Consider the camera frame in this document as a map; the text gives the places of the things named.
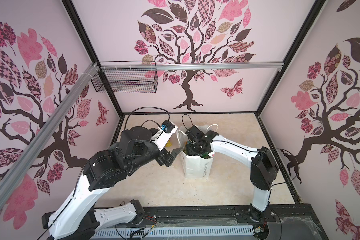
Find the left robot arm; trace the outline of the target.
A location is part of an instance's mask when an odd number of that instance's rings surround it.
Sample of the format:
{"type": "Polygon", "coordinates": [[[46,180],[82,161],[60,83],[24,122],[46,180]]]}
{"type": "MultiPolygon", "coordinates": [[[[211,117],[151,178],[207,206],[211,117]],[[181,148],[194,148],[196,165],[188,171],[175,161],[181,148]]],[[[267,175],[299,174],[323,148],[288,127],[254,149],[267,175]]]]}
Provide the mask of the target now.
{"type": "Polygon", "coordinates": [[[168,120],[156,129],[132,127],[122,131],[119,142],[91,157],[64,203],[57,211],[43,215],[49,239],[89,240],[101,229],[140,223],[145,210],[138,200],[108,209],[96,209],[95,204],[116,183],[152,161],[170,167],[181,149],[168,152],[165,145],[177,129],[168,120]]]}

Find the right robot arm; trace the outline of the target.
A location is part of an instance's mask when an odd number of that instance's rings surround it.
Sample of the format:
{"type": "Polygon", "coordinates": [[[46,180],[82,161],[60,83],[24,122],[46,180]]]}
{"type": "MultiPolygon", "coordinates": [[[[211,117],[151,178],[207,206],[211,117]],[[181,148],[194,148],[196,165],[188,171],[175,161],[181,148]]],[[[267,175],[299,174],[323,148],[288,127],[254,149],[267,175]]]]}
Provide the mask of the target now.
{"type": "Polygon", "coordinates": [[[248,168],[249,180],[254,186],[254,190],[247,215],[255,222],[265,220],[274,181],[279,172],[272,150],[267,147],[260,149],[247,147],[231,141],[213,130],[203,132],[196,126],[186,130],[185,135],[189,139],[189,143],[185,146],[189,156],[201,157],[219,153],[248,168]]]}

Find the yellow chip bag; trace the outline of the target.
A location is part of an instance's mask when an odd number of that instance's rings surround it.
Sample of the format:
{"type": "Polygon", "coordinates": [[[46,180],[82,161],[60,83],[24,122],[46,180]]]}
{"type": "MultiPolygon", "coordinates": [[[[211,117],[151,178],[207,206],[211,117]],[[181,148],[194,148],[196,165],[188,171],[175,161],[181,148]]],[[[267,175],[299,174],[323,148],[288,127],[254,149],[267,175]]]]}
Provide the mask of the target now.
{"type": "Polygon", "coordinates": [[[170,140],[168,140],[165,147],[169,148],[169,147],[172,147],[172,146],[173,146],[172,142],[170,140]]]}

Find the white paper bag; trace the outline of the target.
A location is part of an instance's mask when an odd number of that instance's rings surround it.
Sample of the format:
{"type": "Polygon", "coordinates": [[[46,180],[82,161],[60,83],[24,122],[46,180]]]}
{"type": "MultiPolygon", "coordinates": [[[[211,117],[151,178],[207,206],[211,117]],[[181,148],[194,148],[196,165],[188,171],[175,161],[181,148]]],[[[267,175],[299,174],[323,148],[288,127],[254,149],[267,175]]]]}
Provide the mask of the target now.
{"type": "MultiPolygon", "coordinates": [[[[186,144],[189,142],[188,137],[185,134],[186,128],[180,127],[177,132],[177,140],[180,147],[185,149],[186,144]]],[[[207,179],[210,175],[215,152],[211,152],[209,155],[211,158],[203,159],[201,157],[187,156],[183,151],[179,154],[186,179],[207,179]]]]}

